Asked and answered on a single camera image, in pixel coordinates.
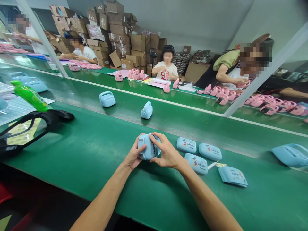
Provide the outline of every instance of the bottle cap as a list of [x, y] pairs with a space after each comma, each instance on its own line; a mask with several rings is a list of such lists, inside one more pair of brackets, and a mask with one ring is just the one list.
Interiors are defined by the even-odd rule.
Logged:
[[14, 85], [14, 86], [22, 86], [22, 83], [20, 82], [20, 81], [18, 81], [18, 80], [13, 80], [13, 81], [11, 81], [10, 82], [12, 85]]

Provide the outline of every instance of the green bottle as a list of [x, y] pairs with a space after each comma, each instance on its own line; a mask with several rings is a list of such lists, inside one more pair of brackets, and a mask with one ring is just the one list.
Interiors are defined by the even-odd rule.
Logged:
[[49, 109], [52, 109], [52, 107], [49, 106], [31, 87], [24, 86], [18, 80], [11, 81], [11, 84], [15, 86], [14, 92], [16, 95], [20, 96], [29, 104], [31, 104], [37, 111], [45, 112]]

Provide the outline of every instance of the white t-shirt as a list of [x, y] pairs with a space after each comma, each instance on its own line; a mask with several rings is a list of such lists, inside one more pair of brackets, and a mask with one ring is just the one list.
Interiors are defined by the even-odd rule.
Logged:
[[[32, 38], [36, 38], [39, 39], [38, 34], [35, 32], [35, 30], [33, 29], [32, 25], [31, 27], [26, 28], [26, 35], [30, 36]], [[31, 46], [34, 50], [34, 53], [37, 54], [48, 54], [48, 52], [45, 50], [45, 47], [43, 44], [37, 43], [35, 41], [31, 40]]]
[[[234, 68], [233, 71], [231, 71], [228, 76], [232, 79], [236, 78], [243, 78], [248, 79], [249, 75], [245, 74], [244, 76], [241, 76], [241, 69], [240, 68]], [[242, 90], [243, 88], [237, 88], [236, 85], [233, 83], [222, 83], [226, 88], [229, 90]]]
[[96, 54], [94, 53], [94, 51], [92, 51], [92, 49], [90, 47], [84, 47], [83, 53], [79, 49], [74, 50], [74, 53], [77, 56], [83, 56], [83, 57], [85, 57], [87, 59], [94, 59], [94, 58], [96, 58], [97, 62], [98, 62], [98, 58], [96, 57]]
[[[179, 74], [177, 73], [177, 67], [174, 64], [171, 64], [171, 66], [166, 67], [165, 62], [162, 61], [162, 62], [157, 63], [154, 68], [162, 67], [162, 66], [166, 68], [166, 70], [169, 72], [170, 75], [179, 76]], [[156, 78], [163, 79], [164, 78], [164, 72], [163, 71], [157, 72]]]

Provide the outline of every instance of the green shirt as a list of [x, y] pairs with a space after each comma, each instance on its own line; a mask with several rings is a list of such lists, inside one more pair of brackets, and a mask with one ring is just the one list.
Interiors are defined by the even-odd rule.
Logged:
[[225, 53], [216, 60], [213, 66], [213, 70], [218, 71], [222, 64], [226, 65], [230, 69], [239, 57], [240, 52], [240, 50], [233, 50], [229, 51], [228, 53]]

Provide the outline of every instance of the metal frame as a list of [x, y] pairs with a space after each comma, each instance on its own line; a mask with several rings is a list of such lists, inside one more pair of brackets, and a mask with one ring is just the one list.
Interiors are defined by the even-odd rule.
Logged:
[[62, 66], [61, 62], [59, 61], [56, 53], [54, 52], [54, 49], [52, 48], [51, 44], [49, 43], [38, 19], [36, 18], [34, 12], [26, 2], [26, 0], [16, 0], [18, 4], [18, 8], [21, 9], [24, 14], [26, 14], [31, 21], [31, 25], [33, 26], [35, 32], [37, 33], [38, 37], [42, 41], [44, 47], [46, 48], [48, 54], [50, 55], [52, 61], [56, 64], [58, 67], [60, 73], [62, 74], [62, 77], [68, 78], [68, 75]]
[[308, 22], [290, 39], [290, 41], [273, 58], [270, 66], [267, 67], [259, 77], [248, 86], [248, 88], [231, 104], [223, 114], [230, 117], [247, 99], [251, 96], [270, 76], [273, 74], [304, 42], [308, 40]]

